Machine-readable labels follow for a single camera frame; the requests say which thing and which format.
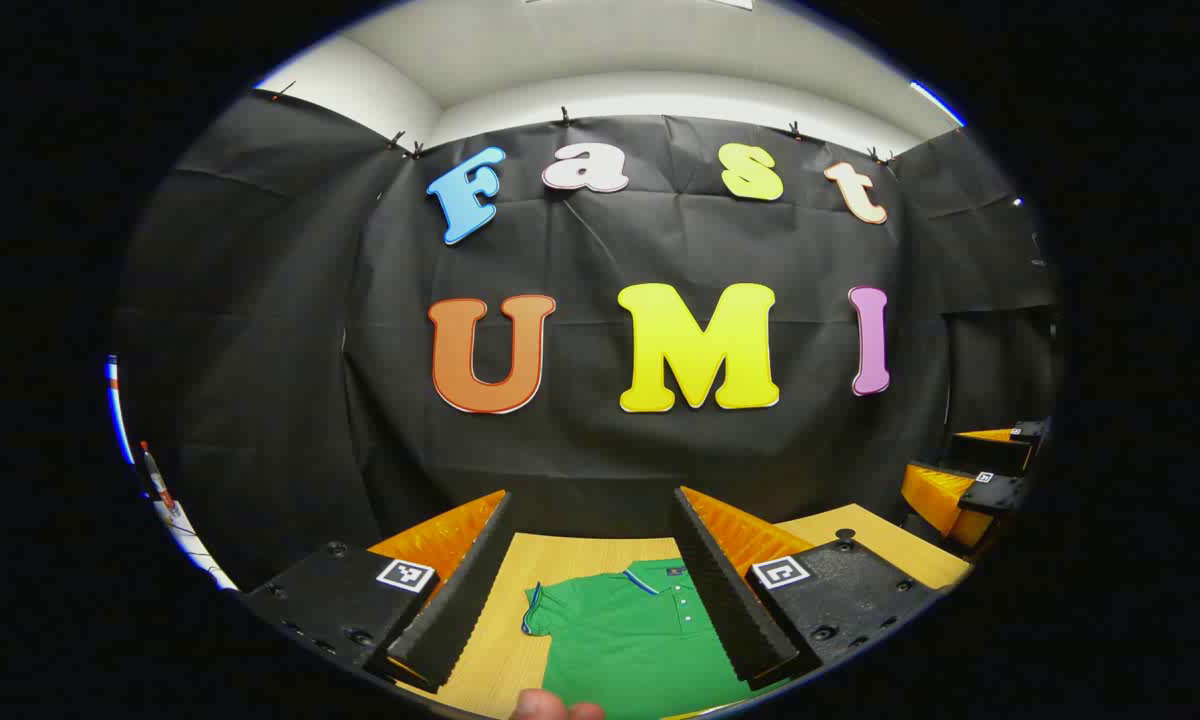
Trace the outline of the black backdrop cloth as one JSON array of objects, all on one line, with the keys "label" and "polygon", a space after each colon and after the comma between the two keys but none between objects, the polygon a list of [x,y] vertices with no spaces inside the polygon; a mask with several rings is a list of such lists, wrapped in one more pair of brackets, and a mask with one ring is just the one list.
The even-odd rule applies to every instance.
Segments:
[{"label": "black backdrop cloth", "polygon": [[[619,293],[644,283],[701,324],[733,284],[774,292],[778,404],[623,410]],[[408,158],[253,92],[149,202],[114,352],[128,442],[252,587],[499,490],[550,536],[664,536],[679,486],[900,521],[907,461],[1051,414],[1056,301],[1034,220],[958,131],[880,164],[608,116]]]}]

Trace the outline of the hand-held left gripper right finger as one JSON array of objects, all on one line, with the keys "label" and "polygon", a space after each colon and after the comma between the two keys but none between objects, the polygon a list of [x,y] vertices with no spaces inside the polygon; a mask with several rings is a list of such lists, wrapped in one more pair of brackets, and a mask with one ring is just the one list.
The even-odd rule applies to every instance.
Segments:
[{"label": "hand-held left gripper right finger", "polygon": [[738,679],[751,688],[836,665],[946,594],[853,538],[824,544],[690,487],[672,530]]}]

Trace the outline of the white and red pole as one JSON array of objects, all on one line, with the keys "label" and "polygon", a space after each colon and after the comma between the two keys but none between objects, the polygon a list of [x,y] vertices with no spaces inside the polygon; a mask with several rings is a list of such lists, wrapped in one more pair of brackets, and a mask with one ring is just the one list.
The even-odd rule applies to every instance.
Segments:
[{"label": "white and red pole", "polygon": [[166,524],[172,539],[178,548],[187,556],[190,562],[204,574],[210,575],[220,589],[224,592],[239,592],[239,587],[230,580],[229,575],[220,568],[220,562],[208,551],[206,544],[190,521],[187,511],[180,502],[172,496],[169,486],[166,484],[164,474],[155,460],[146,442],[139,442],[143,470],[146,472],[151,496],[154,498],[154,510],[158,518]]}]

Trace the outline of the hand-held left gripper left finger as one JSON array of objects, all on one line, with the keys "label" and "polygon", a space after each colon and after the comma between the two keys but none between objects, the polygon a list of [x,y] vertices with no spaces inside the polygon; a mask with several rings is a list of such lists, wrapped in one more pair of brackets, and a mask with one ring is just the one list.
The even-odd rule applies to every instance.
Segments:
[{"label": "hand-held left gripper left finger", "polygon": [[508,491],[370,548],[322,544],[244,605],[353,673],[436,692],[475,632],[514,534]]}]

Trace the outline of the green T-shirt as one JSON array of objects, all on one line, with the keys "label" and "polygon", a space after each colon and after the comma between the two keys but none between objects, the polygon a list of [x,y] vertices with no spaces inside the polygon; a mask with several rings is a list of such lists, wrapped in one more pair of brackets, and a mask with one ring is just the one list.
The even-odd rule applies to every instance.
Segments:
[{"label": "green T-shirt", "polygon": [[682,559],[526,589],[526,635],[550,638],[545,691],[608,720],[658,720],[763,696],[737,678]]}]

